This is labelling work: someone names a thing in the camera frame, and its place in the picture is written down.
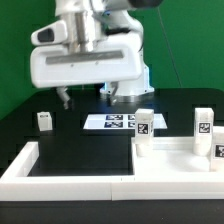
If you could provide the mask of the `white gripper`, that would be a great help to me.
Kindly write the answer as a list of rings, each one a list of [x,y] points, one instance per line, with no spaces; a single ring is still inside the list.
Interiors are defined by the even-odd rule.
[[[70,96],[61,86],[111,82],[110,104],[114,105],[116,81],[138,79],[142,73],[141,45],[137,33],[128,33],[99,41],[94,52],[70,54],[63,45],[37,47],[30,59],[31,80],[37,88],[57,87],[65,109]]]

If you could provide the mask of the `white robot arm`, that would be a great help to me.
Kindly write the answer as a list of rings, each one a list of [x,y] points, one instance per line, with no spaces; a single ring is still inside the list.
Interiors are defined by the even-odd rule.
[[[153,93],[143,59],[143,26],[129,12],[162,1],[55,0],[57,21],[31,35],[32,83],[55,88],[66,108],[68,86],[96,84],[112,104]]]

